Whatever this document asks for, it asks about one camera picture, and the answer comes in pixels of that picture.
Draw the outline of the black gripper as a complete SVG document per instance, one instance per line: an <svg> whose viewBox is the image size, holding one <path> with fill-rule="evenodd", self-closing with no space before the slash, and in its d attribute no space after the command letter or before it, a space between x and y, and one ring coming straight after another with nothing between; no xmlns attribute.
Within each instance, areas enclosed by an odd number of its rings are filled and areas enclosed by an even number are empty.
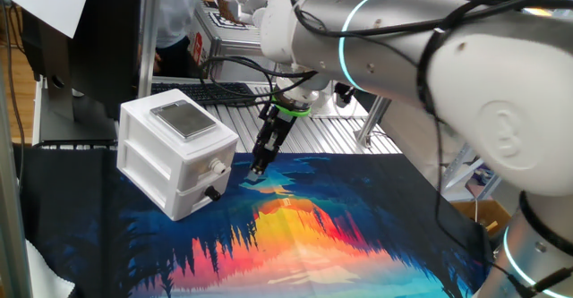
<svg viewBox="0 0 573 298"><path fill-rule="evenodd" d="M295 117L286 114L278 106L264 106L259 118L263 120L263 126L252 150L254 158L247 175L247 179L252 182L256 182L275 160L295 123Z"/></svg>

